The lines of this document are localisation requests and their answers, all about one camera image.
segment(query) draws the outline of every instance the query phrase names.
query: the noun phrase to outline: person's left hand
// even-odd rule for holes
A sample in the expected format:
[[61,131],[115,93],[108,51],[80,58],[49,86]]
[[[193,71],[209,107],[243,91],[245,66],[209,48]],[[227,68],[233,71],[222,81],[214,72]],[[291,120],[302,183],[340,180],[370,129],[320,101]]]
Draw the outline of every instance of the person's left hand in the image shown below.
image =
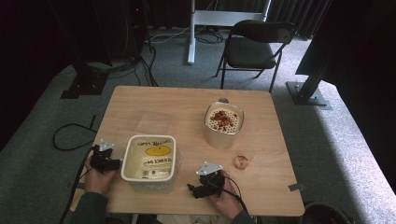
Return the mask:
[[85,192],[106,194],[110,187],[111,180],[113,179],[117,171],[115,170],[109,171],[102,175],[96,169],[94,168],[92,169],[90,162],[91,162],[91,157],[89,157],[84,164],[88,171],[88,173],[85,174],[84,177]]

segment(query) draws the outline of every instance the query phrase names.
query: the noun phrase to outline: yellow oval label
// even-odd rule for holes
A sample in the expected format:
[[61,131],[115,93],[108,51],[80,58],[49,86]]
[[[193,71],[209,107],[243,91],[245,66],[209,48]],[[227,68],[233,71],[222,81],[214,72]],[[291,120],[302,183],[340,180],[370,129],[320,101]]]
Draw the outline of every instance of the yellow oval label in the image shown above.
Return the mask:
[[146,149],[146,153],[150,156],[163,156],[170,152],[171,152],[171,148],[166,146],[151,147]]

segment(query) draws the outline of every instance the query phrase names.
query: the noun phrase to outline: silver canister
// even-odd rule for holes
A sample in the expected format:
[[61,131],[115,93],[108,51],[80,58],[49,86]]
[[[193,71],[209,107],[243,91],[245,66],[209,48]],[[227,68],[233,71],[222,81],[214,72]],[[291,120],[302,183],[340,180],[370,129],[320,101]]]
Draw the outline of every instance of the silver canister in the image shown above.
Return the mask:
[[233,145],[236,135],[244,123],[244,112],[236,105],[215,102],[205,115],[205,139],[215,148],[228,148]]

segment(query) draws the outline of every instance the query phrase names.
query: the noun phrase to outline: chair seat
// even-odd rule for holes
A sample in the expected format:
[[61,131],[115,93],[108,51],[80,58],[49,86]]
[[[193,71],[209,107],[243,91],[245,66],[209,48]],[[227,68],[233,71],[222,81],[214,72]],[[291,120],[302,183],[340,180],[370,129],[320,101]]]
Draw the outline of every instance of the chair seat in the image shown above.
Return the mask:
[[227,51],[227,63],[233,68],[271,69],[276,65],[273,56],[268,43],[233,37]]

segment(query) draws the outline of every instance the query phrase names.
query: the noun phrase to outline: person's arm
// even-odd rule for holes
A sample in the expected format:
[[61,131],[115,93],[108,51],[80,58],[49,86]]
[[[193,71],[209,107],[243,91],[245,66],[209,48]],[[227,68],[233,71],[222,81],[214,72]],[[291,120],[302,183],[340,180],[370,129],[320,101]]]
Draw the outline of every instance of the person's arm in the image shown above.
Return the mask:
[[84,176],[85,193],[78,202],[73,213],[72,224],[101,224],[106,223],[106,207],[108,199],[105,197],[111,180],[117,171],[110,171],[104,175],[90,166],[91,158],[85,162],[87,174]]
[[[223,188],[236,194],[233,185],[229,179],[229,175],[225,171],[220,171],[226,178],[224,180]],[[242,209],[241,204],[235,199],[233,195],[223,191],[220,197],[211,195],[207,197],[210,202],[226,217],[232,220],[232,224],[236,223],[255,223],[253,218]]]

